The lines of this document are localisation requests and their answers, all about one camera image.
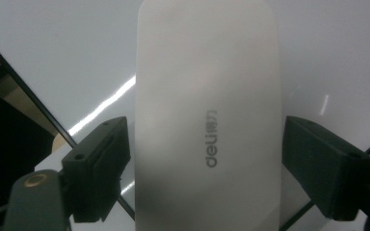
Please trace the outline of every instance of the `white plastic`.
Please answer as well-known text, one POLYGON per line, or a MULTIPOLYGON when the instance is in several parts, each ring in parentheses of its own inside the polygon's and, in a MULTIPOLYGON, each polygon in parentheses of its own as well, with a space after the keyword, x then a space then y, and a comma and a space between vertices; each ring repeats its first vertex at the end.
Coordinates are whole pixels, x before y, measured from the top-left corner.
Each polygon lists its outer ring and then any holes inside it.
POLYGON ((136 230, 278 230, 277 26, 261 0, 140 10, 136 230))

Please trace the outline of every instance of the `deli brand logo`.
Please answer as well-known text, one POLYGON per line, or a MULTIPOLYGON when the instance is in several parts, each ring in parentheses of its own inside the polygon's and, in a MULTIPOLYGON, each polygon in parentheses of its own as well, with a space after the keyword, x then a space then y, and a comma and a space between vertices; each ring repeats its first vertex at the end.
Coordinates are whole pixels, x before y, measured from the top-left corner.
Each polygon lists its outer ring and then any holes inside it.
POLYGON ((206 112, 205 123, 205 161, 208 167, 215 167, 218 164, 218 112, 209 110, 206 112))

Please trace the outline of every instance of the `white surface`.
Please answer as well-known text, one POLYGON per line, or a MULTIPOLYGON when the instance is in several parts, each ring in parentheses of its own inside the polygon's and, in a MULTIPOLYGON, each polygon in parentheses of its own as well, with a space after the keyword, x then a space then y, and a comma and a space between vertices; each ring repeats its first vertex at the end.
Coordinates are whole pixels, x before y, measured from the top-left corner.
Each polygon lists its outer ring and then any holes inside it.
MULTIPOLYGON (((62 169, 62 159, 71 151, 71 147, 66 143, 57 151, 53 152, 46 159, 35 166, 35 171, 44 169, 53 169, 60 171, 62 169)), ((70 217, 70 225, 73 231, 134 231, 135 223, 130 216, 127 215, 124 209, 116 202, 113 209, 110 211, 107 219, 96 223, 75 223, 73 216, 70 217)))
POLYGON ((281 89, 267 4, 145 0, 137 59, 137 231, 278 230, 281 89))
MULTIPOLYGON (((278 24, 284 114, 319 122, 365 150, 370 145, 370 0, 267 2, 278 24)), ((68 130, 135 74, 141 3, 1 0, 0 53, 68 130)), ((74 138, 82 140, 111 117, 128 116, 133 141, 134 90, 74 138)), ((127 175, 133 175, 129 169, 127 175)), ((284 173, 281 222, 307 201, 284 173)), ((128 178, 125 186, 132 182, 128 178)))

